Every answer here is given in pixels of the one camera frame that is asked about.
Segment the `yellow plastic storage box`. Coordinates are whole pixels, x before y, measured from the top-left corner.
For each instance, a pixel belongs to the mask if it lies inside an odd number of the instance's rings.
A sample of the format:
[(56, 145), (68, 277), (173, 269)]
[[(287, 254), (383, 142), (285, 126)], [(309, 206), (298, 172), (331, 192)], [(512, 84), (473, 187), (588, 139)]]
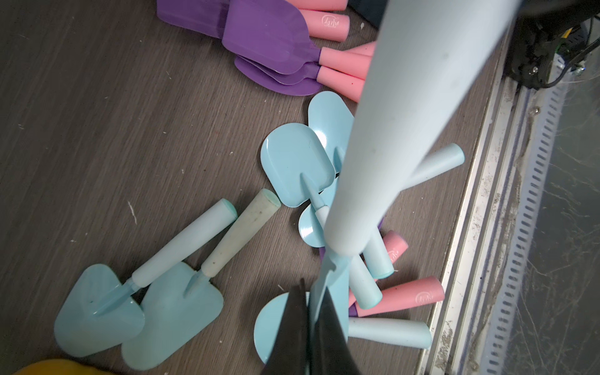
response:
[(115, 373), (68, 359), (46, 359), (17, 370), (14, 375), (115, 375)]

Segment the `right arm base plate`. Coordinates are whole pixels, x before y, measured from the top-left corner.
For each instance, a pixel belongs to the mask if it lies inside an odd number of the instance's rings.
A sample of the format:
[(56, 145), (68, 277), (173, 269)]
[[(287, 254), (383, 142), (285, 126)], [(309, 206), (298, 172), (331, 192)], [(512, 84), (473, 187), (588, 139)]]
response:
[(522, 1), (504, 75), (527, 88), (556, 86), (599, 47), (598, 19), (598, 1)]

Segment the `dark teal storage box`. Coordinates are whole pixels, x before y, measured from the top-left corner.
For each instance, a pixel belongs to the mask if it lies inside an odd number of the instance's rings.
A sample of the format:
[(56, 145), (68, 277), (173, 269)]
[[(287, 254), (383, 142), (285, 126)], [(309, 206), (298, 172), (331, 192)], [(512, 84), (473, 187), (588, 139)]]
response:
[(379, 29), (388, 0), (349, 0), (348, 5), (376, 29)]

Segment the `light blue heart shovel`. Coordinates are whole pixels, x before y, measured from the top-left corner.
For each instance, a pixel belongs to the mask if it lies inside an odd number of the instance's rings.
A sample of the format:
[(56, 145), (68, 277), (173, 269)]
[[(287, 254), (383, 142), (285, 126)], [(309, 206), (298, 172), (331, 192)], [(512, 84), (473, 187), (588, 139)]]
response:
[(237, 218), (233, 204), (222, 198), (123, 283), (106, 264), (85, 269), (54, 323), (59, 348), (69, 356), (81, 358), (137, 337), (145, 326), (145, 313), (132, 295), (199, 250)]

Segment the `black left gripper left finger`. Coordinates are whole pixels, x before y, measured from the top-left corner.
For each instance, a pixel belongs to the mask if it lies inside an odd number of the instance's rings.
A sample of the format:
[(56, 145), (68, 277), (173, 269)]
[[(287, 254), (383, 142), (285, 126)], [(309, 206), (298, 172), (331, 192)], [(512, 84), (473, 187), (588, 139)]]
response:
[(305, 374), (308, 335), (309, 312), (302, 278), (288, 294), (272, 352), (261, 374)]

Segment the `light blue pointed trowel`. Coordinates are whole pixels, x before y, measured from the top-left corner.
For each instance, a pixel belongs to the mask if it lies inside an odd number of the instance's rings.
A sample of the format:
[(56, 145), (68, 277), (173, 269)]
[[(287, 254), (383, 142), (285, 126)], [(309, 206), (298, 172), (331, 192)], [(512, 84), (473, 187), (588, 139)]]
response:
[(519, 1), (390, 1), (324, 228), (361, 253), (520, 9)]

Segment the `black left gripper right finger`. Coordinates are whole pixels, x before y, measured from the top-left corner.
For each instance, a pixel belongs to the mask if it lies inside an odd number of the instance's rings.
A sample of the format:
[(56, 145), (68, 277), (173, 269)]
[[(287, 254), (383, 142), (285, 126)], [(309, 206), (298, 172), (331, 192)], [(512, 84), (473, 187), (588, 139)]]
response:
[(310, 341), (310, 374), (361, 374), (348, 349), (328, 289), (325, 290)]

